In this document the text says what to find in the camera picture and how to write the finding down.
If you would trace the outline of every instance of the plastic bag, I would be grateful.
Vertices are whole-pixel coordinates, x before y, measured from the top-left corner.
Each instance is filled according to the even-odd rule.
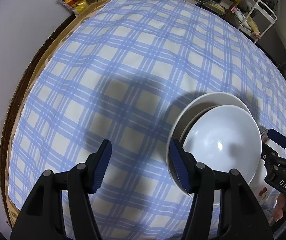
[[[58,0],[75,15],[79,15],[85,8],[89,6],[86,0]]]

